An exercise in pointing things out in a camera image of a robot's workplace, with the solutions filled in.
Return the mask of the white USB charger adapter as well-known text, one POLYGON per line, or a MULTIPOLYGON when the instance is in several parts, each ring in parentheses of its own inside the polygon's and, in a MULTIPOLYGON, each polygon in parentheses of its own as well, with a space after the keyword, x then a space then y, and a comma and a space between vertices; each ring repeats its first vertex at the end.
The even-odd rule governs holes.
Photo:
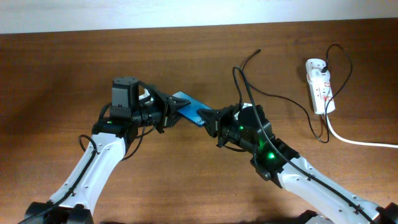
POLYGON ((308 59, 305 63, 307 71, 307 81, 309 84, 327 82, 330 80, 329 71, 323 72, 326 62, 319 58, 308 59))

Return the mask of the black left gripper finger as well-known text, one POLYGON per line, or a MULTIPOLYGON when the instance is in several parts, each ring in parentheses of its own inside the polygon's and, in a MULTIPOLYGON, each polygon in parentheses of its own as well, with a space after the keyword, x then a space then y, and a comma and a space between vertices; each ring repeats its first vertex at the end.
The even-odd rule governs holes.
POLYGON ((178 112, 166 116, 166 128, 171 128, 177 124, 182 115, 178 112))
POLYGON ((175 96, 170 96, 169 99, 170 99, 169 106, 170 106, 171 113, 174 113, 190 104, 189 100, 183 99, 183 98, 178 98, 175 96))

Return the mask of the blue Samsung Galaxy smartphone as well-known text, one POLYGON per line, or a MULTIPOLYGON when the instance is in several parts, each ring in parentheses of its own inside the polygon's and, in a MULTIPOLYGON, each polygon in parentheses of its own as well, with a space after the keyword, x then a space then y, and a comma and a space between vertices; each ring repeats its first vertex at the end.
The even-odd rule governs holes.
POLYGON ((188 100, 190 102, 189 105, 184 106, 183 108, 177 111, 180 115, 182 115, 184 118, 186 118, 188 121, 192 122, 193 124, 197 125, 198 127, 203 127, 205 125, 204 120, 197 113, 197 111, 199 109, 210 110, 211 108, 209 106, 192 98, 191 96, 187 95, 182 91, 174 93, 173 96, 184 100, 188 100))

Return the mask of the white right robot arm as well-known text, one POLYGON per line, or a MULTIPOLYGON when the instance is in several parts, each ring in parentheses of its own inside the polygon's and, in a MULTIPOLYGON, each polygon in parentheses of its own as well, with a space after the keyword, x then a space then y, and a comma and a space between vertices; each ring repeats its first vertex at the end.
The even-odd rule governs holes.
POLYGON ((315 207, 308 223, 397 223, 397 204, 382 207, 351 193, 275 137, 261 105, 199 109, 198 114, 218 147, 230 142, 251 153, 251 164, 264 180, 315 207))

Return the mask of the white power strip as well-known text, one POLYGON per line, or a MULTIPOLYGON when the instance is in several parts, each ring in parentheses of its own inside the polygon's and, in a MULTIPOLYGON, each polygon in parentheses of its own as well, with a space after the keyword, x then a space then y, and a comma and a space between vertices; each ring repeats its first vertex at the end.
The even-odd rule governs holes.
POLYGON ((335 102, 332 100, 332 90, 330 82, 319 81, 309 83, 312 105, 315 114, 321 115, 331 113, 335 108, 335 102))

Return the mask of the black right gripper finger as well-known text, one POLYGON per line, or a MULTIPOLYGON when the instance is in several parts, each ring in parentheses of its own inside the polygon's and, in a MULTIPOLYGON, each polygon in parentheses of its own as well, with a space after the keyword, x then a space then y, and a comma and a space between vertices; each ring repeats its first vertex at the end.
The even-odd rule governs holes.
POLYGON ((211 110, 211 109, 199 109, 197 110, 197 114, 201 117, 201 119, 205 123, 210 123, 210 122, 215 122, 217 120, 220 120, 222 117, 222 112, 224 111, 223 109, 218 109, 218 110, 211 110))
POLYGON ((205 129, 209 136, 216 138, 218 136, 218 121, 206 122, 205 129))

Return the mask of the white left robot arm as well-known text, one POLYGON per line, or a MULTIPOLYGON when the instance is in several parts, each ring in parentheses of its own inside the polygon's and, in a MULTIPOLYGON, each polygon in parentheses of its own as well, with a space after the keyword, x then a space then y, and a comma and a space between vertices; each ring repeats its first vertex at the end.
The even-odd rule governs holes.
POLYGON ((142 140, 138 131, 152 126, 162 133, 180 119, 177 111, 189 103, 136 78, 115 78, 112 100, 101 109, 91 136, 79 136, 89 141, 82 158, 48 202, 30 204, 23 223, 92 223, 96 202, 113 169, 131 157, 130 145, 142 140))

